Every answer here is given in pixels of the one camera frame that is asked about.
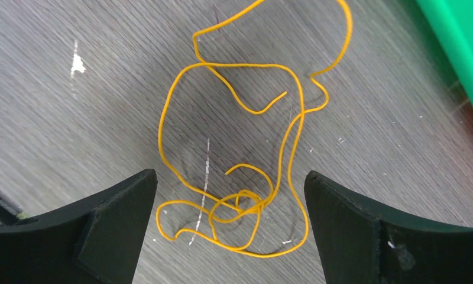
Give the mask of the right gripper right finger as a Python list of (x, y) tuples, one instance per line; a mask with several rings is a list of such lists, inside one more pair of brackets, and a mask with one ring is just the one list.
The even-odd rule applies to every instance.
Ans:
[(304, 194), (328, 283), (473, 283), (473, 228), (409, 214), (316, 171)]

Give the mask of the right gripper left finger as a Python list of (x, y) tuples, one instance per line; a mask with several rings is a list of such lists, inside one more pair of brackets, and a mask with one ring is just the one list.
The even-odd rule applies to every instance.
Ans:
[(157, 189), (145, 169), (15, 225), (0, 224), (0, 283), (131, 283)]

